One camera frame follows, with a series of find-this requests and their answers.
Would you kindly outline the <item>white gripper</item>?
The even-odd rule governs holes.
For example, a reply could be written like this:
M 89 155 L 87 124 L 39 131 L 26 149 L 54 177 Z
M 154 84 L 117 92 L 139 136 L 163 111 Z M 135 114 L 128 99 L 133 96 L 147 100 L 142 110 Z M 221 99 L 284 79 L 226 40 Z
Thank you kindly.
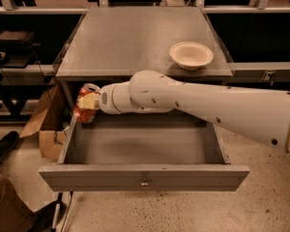
M 89 93 L 76 101 L 80 109 L 102 110 L 107 114 L 131 112 L 131 97 L 128 82 L 103 86 L 99 94 Z

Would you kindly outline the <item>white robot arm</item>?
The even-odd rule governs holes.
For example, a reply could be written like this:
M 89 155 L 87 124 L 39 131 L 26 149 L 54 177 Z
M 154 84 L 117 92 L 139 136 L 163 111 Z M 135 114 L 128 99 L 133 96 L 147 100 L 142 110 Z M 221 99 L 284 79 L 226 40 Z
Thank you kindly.
M 187 83 L 140 71 L 123 83 L 94 86 L 76 107 L 107 114 L 177 109 L 290 155 L 290 92 Z

